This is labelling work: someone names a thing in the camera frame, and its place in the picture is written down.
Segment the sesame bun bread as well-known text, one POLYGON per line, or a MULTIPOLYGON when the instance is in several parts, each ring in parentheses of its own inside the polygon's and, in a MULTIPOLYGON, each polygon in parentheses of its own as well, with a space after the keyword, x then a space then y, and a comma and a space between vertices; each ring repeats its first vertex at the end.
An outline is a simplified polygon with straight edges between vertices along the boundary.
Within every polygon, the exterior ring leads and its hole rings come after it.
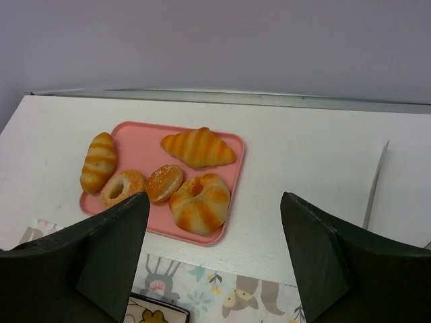
POLYGON ((145 191, 153 204, 166 202, 183 183, 184 172, 176 164, 166 164, 146 180, 145 191))

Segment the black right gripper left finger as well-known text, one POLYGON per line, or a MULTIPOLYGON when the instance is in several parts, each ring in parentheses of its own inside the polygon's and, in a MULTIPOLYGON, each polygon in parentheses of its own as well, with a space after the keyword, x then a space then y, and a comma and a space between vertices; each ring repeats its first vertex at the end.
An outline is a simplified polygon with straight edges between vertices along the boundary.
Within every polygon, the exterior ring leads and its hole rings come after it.
POLYGON ((2 322, 122 322, 150 212, 145 192, 1 252, 2 322))

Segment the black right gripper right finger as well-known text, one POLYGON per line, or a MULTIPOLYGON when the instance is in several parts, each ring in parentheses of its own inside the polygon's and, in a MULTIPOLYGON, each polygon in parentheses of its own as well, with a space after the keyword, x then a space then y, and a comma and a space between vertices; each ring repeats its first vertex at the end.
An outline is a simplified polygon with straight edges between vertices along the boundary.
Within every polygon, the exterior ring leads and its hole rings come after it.
POLYGON ((384 238, 299 196, 281 220, 307 322, 429 322, 430 251, 384 238))

